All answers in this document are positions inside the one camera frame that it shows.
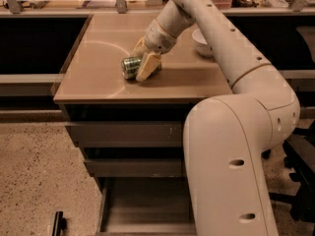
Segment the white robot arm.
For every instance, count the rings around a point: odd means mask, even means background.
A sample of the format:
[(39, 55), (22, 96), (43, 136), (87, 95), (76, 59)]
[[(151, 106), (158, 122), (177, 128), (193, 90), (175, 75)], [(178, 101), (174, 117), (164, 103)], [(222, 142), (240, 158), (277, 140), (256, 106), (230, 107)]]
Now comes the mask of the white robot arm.
[(298, 122), (284, 77), (212, 0), (169, 0), (137, 43), (144, 81), (177, 37), (197, 25), (231, 92), (197, 103), (183, 129), (186, 174), (198, 236), (279, 236), (261, 162)]

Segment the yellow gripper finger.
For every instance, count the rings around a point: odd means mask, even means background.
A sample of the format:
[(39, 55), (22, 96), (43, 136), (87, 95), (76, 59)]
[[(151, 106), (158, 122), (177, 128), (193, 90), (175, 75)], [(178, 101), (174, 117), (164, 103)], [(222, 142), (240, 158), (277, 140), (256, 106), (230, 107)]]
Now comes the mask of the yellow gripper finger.
[(141, 37), (137, 44), (135, 45), (134, 49), (130, 53), (131, 57), (142, 57), (144, 53), (146, 52), (146, 44), (145, 44), (145, 39)]
[(135, 56), (141, 58), (141, 64), (136, 75), (136, 81), (143, 82), (161, 64), (161, 55), (156, 52), (136, 52)]

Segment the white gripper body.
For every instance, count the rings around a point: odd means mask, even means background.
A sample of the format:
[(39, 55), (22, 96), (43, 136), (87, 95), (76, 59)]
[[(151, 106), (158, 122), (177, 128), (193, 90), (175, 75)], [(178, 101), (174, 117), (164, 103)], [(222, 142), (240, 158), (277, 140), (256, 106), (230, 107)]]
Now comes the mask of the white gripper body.
[(176, 44), (177, 38), (168, 34), (158, 23), (153, 20), (145, 33), (146, 47), (155, 53), (165, 54)]

